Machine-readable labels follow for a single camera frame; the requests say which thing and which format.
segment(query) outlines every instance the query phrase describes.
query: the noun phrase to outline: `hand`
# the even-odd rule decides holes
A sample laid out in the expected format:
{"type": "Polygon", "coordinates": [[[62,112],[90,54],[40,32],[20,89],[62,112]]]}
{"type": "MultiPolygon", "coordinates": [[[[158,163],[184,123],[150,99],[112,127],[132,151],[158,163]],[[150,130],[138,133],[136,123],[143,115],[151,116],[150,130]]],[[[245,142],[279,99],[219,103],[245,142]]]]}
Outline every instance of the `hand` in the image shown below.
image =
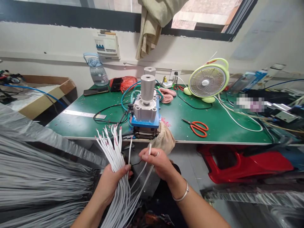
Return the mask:
{"type": "MultiPolygon", "coordinates": [[[[103,206],[108,206],[114,197],[117,184],[123,176],[131,169],[131,165],[125,165],[117,172],[113,172],[111,165],[107,165],[102,173],[94,195],[97,196],[97,200],[103,206]]],[[[133,175],[132,171],[129,171],[129,178],[133,175]]]]}
{"type": "Polygon", "coordinates": [[[142,160],[154,165],[158,176],[166,182],[172,180],[175,175],[179,175],[162,149],[152,148],[151,155],[149,155],[149,148],[145,148],[139,153],[139,156],[142,160]]]}

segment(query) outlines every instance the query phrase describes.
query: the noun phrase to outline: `white wall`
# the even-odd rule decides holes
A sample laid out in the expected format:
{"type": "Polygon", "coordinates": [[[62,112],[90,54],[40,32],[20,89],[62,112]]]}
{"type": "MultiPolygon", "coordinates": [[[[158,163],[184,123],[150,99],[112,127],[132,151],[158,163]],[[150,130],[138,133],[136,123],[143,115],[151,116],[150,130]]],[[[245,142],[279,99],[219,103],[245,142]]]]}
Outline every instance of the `white wall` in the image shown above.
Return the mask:
{"type": "MultiPolygon", "coordinates": [[[[116,32],[119,40],[121,60],[105,65],[109,78],[133,75],[140,77],[143,67],[127,66],[123,62],[137,63],[169,69],[195,70],[204,64],[216,51],[216,57],[229,61],[230,73],[259,70],[274,63],[286,64],[286,71],[304,72],[304,9],[290,15],[289,21],[276,34],[254,61],[231,58],[250,26],[257,19],[269,0],[259,0],[233,42],[202,40],[196,38],[162,35],[156,49],[137,63],[135,52],[139,34],[116,32]]],[[[68,28],[64,26],[0,23],[1,69],[15,73],[70,77],[76,84],[78,94],[92,85],[89,68],[84,63],[84,52],[96,52],[93,35],[98,29],[68,28]]],[[[169,71],[159,70],[157,79],[162,80],[169,71]]],[[[190,71],[183,71],[188,79],[190,71]]],[[[298,77],[281,75],[281,77],[298,77]]],[[[288,86],[301,88],[301,83],[288,86]]]]}

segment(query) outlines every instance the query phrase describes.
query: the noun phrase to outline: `desk fan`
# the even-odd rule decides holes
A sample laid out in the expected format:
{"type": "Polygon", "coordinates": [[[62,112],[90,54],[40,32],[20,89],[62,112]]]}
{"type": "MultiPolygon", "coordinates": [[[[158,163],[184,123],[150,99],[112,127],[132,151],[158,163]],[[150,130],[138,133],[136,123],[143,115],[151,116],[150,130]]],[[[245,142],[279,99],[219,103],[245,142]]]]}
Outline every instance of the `desk fan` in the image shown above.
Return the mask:
{"type": "Polygon", "coordinates": [[[215,101],[213,96],[222,92],[228,84],[228,66],[229,64],[225,59],[210,60],[191,74],[188,87],[184,89],[184,93],[189,96],[200,97],[206,103],[213,103],[215,101]],[[214,63],[219,60],[224,62],[224,65],[214,63]]]}

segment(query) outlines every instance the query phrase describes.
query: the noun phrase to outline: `blue machine base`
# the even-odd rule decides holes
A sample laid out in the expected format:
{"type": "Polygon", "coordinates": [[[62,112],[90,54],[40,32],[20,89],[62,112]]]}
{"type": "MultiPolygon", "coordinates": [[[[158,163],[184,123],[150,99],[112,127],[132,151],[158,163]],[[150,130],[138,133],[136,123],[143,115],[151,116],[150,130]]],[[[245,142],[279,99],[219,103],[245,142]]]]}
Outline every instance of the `blue machine base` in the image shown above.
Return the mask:
{"type": "Polygon", "coordinates": [[[154,122],[145,122],[145,121],[137,121],[135,119],[135,115],[132,117],[132,123],[131,125],[133,127],[145,127],[145,128],[158,128],[159,127],[159,121],[161,119],[161,116],[159,115],[159,96],[156,98],[156,115],[154,122]]]}

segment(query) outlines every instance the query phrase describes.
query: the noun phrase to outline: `towel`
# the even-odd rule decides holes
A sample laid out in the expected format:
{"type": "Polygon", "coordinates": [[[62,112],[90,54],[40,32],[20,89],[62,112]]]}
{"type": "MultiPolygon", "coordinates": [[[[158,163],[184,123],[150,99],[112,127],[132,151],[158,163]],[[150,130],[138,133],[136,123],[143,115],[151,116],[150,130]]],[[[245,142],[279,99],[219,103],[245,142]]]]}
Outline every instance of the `towel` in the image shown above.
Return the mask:
{"type": "Polygon", "coordinates": [[[173,97],[176,97],[176,92],[174,90],[159,88],[158,91],[164,97],[161,101],[163,104],[170,103],[171,101],[173,101],[173,97]]]}
{"type": "Polygon", "coordinates": [[[136,59],[140,60],[155,48],[162,28],[181,10],[188,0],[138,0],[142,5],[140,36],[136,59]]]}
{"type": "Polygon", "coordinates": [[[161,121],[158,127],[158,136],[150,143],[154,148],[161,148],[167,155],[175,146],[175,139],[169,128],[161,121]]]}

